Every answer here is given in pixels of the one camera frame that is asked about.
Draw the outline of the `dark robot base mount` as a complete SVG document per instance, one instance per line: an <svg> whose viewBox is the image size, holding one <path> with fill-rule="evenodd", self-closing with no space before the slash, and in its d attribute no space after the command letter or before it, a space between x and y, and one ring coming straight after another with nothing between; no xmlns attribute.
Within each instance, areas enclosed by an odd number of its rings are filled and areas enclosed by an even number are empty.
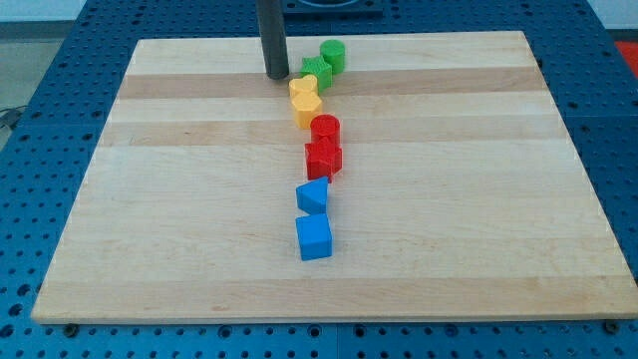
<svg viewBox="0 0 638 359"><path fill-rule="evenodd" d="M286 17L303 15L379 15L385 0L281 0Z"/></svg>

